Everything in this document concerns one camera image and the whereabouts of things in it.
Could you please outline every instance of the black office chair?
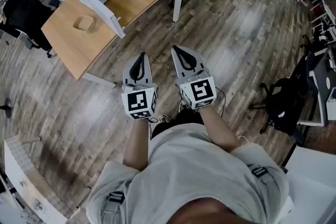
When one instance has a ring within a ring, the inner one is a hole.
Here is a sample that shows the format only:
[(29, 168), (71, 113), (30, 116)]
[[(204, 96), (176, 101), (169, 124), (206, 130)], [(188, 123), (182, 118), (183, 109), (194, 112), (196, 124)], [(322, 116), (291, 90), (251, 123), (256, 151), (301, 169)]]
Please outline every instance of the black office chair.
[(318, 90), (314, 81), (309, 77), (309, 70), (317, 64), (319, 59), (314, 54), (304, 55), (292, 75), (282, 78), (268, 89), (265, 83), (260, 88), (266, 92), (266, 98), (261, 104), (251, 104), (250, 110), (266, 109), (267, 120), (260, 129), (260, 134), (265, 133), (267, 126), (293, 136), (297, 143), (302, 144), (304, 137), (297, 129), (297, 122), (305, 105), (309, 89), (314, 93)]
[(8, 0), (3, 12), (6, 16), (6, 25), (12, 26), (28, 36), (32, 47), (42, 48), (51, 57), (52, 47), (43, 34), (41, 28), (53, 11), (39, 0)]

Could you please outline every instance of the skin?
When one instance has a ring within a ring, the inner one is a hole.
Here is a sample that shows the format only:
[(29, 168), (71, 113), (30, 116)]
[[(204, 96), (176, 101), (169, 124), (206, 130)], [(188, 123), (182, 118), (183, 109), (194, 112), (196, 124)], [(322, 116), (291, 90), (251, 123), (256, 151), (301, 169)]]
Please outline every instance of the skin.
[[(226, 152), (240, 146), (236, 135), (226, 122), (212, 108), (205, 106), (200, 114), (212, 143)], [(148, 126), (147, 120), (133, 122), (130, 138), (124, 154), (123, 164), (144, 170), (148, 164)], [(249, 224), (213, 198), (201, 198), (182, 206), (169, 220), (168, 224)]]

